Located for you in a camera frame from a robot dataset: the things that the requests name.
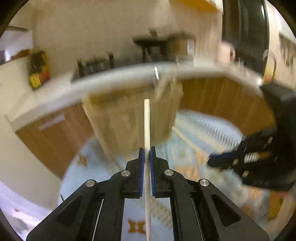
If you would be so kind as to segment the wooden chopstick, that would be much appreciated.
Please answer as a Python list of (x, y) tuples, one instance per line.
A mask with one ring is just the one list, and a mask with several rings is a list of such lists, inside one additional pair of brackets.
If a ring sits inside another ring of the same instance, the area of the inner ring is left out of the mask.
[(150, 137), (150, 102), (149, 99), (144, 100), (144, 197), (145, 197), (145, 227), (147, 240), (151, 240), (151, 168), (149, 160), (149, 152), (151, 148)]

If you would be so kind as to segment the blue patterned table mat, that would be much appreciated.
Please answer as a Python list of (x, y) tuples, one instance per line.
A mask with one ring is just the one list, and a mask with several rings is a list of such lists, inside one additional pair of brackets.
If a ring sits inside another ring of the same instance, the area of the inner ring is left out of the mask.
[(60, 194), (82, 211), (78, 240), (270, 240), (270, 191), (243, 149), (245, 136), (215, 116), (181, 110), (168, 140), (108, 159), (92, 137)]

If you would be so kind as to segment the beige plastic utensil basket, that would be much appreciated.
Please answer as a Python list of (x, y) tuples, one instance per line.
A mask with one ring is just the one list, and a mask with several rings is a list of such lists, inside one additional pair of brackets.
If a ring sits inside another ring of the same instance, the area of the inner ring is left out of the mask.
[(183, 86), (168, 83), (159, 97), (152, 85), (123, 89), (83, 99), (82, 107), (107, 157), (129, 154), (144, 147), (144, 100), (150, 101), (151, 144), (171, 135), (183, 96)]

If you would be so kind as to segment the chrome sink faucet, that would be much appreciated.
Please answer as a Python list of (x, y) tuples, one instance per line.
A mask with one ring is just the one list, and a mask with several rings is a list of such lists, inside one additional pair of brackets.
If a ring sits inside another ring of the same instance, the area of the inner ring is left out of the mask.
[(263, 62), (265, 64), (264, 75), (263, 75), (264, 83), (274, 82), (276, 68), (277, 68), (277, 61), (276, 61), (275, 54), (269, 49), (266, 49), (263, 53)]

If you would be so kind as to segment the white electric kettle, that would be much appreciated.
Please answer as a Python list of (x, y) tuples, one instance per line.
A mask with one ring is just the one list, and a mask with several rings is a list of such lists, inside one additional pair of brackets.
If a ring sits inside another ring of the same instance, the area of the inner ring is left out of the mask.
[(221, 63), (233, 63), (236, 52), (234, 46), (229, 42), (221, 42), (218, 48), (217, 60)]

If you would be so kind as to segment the black wok with lid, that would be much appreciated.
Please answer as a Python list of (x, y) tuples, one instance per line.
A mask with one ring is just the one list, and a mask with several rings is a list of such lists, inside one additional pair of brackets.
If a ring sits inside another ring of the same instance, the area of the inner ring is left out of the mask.
[(133, 36), (135, 45), (142, 50), (142, 62), (169, 61), (167, 52), (168, 37), (158, 37), (156, 30), (150, 30), (151, 35)]

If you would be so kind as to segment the dark window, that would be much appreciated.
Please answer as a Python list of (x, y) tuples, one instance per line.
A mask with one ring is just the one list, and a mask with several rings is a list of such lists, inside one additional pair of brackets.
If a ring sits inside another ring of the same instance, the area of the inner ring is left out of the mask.
[(265, 1), (224, 0), (222, 41), (235, 48), (235, 61), (263, 74), (264, 51), (269, 48), (269, 23)]

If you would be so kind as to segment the large soy sauce bottle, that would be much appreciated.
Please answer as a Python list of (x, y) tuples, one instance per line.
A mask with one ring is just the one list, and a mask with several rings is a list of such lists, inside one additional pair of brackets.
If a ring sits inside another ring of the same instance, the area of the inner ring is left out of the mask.
[(46, 54), (44, 51), (39, 51), (37, 53), (38, 59), (38, 73), (41, 83), (46, 82), (50, 79), (50, 71), (47, 65)]

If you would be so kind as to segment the black gas stove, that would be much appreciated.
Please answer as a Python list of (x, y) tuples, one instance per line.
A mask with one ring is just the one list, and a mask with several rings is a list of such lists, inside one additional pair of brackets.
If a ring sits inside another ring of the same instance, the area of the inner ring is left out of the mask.
[(89, 75), (93, 75), (102, 71), (115, 68), (114, 54), (108, 53), (108, 57), (93, 57), (89, 60), (77, 60), (77, 69), (74, 71), (72, 78), (73, 81), (77, 81), (80, 78), (85, 78)]

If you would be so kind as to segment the dark soy sauce bottle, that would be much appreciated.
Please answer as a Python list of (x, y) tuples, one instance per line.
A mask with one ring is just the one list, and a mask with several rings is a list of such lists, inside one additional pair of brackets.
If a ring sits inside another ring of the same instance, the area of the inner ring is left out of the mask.
[(32, 52), (30, 55), (29, 81), (32, 89), (37, 89), (43, 84), (41, 52)]

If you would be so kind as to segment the white and orange wall cabinet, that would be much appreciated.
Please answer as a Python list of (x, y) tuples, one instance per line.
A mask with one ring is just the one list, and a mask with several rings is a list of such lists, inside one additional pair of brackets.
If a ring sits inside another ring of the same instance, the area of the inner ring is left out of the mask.
[(223, 1), (216, 0), (172, 0), (174, 6), (182, 6), (200, 13), (223, 13)]

